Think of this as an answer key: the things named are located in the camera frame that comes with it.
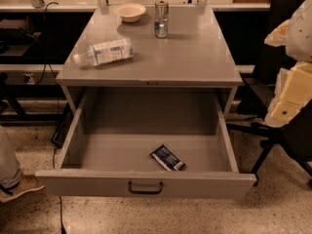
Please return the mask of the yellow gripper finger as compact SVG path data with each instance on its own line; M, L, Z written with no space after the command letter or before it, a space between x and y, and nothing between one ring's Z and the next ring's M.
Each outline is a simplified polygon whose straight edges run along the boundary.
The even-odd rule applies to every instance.
M285 46L289 23L290 21L287 19L278 25L271 33L266 36L264 43L271 47Z
M287 125L312 99L312 64L298 62L290 70L281 68L264 122L280 128Z

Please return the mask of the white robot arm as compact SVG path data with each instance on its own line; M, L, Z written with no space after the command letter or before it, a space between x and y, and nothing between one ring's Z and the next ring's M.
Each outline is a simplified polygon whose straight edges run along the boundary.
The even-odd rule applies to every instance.
M276 80L264 122L274 128L287 125L312 98L312 0L305 0L264 40L272 47L286 47L286 54L296 60L287 70L282 68Z

